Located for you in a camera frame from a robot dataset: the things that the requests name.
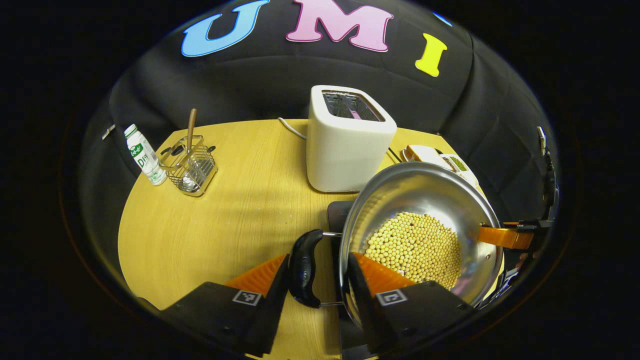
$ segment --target black handle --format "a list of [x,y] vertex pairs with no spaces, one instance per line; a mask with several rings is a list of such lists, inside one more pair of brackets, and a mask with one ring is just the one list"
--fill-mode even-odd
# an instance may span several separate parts
[[314,295],[313,284],[316,276],[314,250],[322,239],[321,229],[311,230],[296,240],[289,256],[289,274],[291,283],[289,293],[300,304],[320,308],[320,300]]

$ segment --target metal utensil holder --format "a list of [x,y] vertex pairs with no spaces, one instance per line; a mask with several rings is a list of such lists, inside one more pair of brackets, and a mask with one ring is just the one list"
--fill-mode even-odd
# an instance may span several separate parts
[[194,145],[187,150],[187,137],[181,138],[160,160],[160,167],[166,170],[171,182],[189,196],[204,194],[213,175],[218,172],[211,151],[203,144],[202,135],[193,135]]

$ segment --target white bottle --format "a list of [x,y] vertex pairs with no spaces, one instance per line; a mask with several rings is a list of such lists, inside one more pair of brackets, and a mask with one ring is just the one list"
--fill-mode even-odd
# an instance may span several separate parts
[[160,168],[160,161],[147,139],[138,131],[136,124],[131,124],[124,131],[127,147],[142,172],[153,185],[160,185],[166,180],[166,171]]

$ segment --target pink letter m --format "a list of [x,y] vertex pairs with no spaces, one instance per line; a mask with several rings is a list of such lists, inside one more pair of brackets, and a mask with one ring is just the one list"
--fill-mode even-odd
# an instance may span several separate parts
[[387,51],[385,44],[385,30],[387,21],[394,16],[385,10],[365,5],[345,14],[333,0],[294,0],[301,5],[298,25],[286,38],[290,41],[311,42],[322,39],[322,34],[316,31],[320,20],[332,41],[338,42],[356,26],[358,33],[351,37],[352,45],[363,49]]

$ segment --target green vegetable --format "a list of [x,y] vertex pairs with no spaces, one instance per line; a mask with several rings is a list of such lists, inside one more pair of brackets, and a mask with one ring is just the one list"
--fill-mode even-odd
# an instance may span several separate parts
[[456,165],[460,168],[461,171],[467,171],[467,168],[465,168],[464,165],[462,165],[462,162],[456,158],[451,158],[453,160],[453,162],[456,163]]

